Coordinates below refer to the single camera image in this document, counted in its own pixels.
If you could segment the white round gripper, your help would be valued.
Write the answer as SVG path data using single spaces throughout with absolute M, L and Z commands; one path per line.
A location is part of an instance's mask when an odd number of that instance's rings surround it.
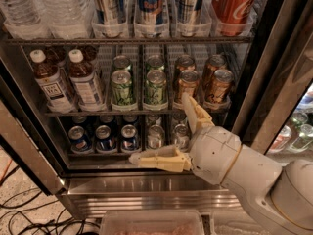
M 190 157 L 175 145 L 134 153 L 129 161 L 140 168 L 168 172 L 192 172 L 210 184 L 220 184 L 242 148 L 240 138 L 223 127 L 213 126 L 212 116 L 184 92 L 183 110 L 193 134 Z

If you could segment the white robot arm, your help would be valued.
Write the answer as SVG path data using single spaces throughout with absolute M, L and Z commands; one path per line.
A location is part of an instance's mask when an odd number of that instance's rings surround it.
M 214 125 L 193 97 L 184 94 L 182 104 L 192 132 L 189 151 L 164 146 L 134 153 L 130 162 L 170 172 L 190 170 L 229 189 L 245 212 L 272 234 L 313 235 L 313 163 L 299 159 L 282 166 Z

